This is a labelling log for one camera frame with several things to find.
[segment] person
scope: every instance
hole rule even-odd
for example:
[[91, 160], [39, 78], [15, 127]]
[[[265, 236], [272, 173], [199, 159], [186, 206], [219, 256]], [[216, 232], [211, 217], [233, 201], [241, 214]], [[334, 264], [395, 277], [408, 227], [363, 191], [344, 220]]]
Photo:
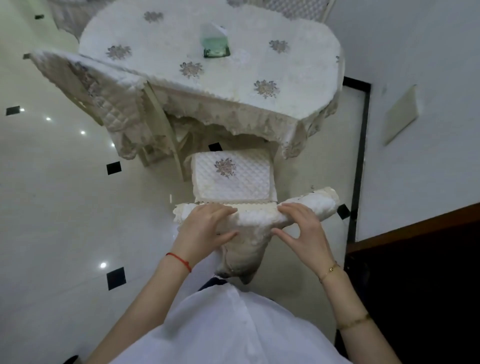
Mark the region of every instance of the person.
[[[355, 364], [400, 363], [347, 274], [336, 264], [313, 211], [296, 203], [277, 208], [298, 224], [300, 236], [294, 239], [280, 229], [272, 229], [272, 233], [319, 277], [350, 360]], [[236, 211], [207, 204], [191, 212], [171, 252], [160, 260], [88, 364], [348, 363], [314, 325], [229, 283], [194, 293], [167, 316], [191, 268], [239, 233], [216, 234], [217, 224]]]

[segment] white floor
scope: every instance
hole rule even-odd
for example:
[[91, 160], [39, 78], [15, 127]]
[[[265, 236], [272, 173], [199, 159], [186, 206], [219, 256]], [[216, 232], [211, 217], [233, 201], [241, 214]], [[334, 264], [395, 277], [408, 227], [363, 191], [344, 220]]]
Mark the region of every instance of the white floor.
[[[106, 131], [22, 60], [36, 47], [75, 50], [75, 39], [56, 30], [38, 1], [3, 6], [0, 31], [12, 36], [0, 45], [1, 362], [86, 359], [169, 251], [172, 209], [193, 201], [192, 185], [179, 182], [171, 159], [148, 168], [120, 160]], [[34, 20], [36, 13], [46, 18]], [[24, 111], [5, 116], [16, 105]], [[331, 186], [350, 207], [362, 107], [363, 93], [344, 88], [337, 113], [302, 154], [275, 160], [280, 200]], [[118, 160], [122, 172], [107, 175], [106, 164]], [[334, 215], [324, 228], [342, 263], [348, 219]], [[216, 261], [198, 265], [178, 299], [208, 280]], [[119, 267], [127, 283], [109, 291], [106, 273]], [[335, 322], [318, 279], [281, 241], [271, 241], [245, 289], [333, 340]]]

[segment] wall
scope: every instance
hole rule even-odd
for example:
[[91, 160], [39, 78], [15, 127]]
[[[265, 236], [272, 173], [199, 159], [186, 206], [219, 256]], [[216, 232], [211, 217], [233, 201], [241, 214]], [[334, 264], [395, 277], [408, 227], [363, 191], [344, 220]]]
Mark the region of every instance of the wall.
[[[372, 83], [357, 240], [480, 201], [480, 2], [337, 0], [346, 75]], [[386, 111], [413, 84], [420, 117], [389, 145]]]

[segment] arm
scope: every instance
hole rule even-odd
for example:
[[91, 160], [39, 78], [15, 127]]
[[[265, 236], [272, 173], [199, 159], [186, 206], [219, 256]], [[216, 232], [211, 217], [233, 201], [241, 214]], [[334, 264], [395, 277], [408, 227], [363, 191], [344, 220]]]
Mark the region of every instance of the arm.
[[[221, 204], [200, 205], [183, 223], [171, 252], [194, 267], [216, 248], [230, 241], [237, 231], [216, 235], [217, 224], [237, 211]], [[167, 255], [155, 273], [89, 357], [87, 364], [107, 364], [143, 335], [163, 324], [173, 299], [189, 270]]]
[[354, 364], [400, 364], [395, 352], [353, 289], [345, 271], [335, 265], [328, 240], [314, 212], [302, 204], [282, 204], [278, 210], [289, 214], [300, 228], [300, 237], [292, 238], [280, 229], [272, 233], [283, 240], [320, 279], [332, 305], [335, 319]]

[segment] white tablecloth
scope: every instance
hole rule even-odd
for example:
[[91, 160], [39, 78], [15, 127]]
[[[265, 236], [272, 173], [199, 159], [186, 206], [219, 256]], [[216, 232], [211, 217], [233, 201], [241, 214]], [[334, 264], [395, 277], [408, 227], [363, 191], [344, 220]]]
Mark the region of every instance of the white tablecloth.
[[[229, 57], [203, 57], [209, 22], [227, 30]], [[286, 158], [335, 112], [344, 75], [326, 25], [225, 0], [117, 0], [87, 25], [79, 52], [145, 77], [166, 112], [279, 142]]]

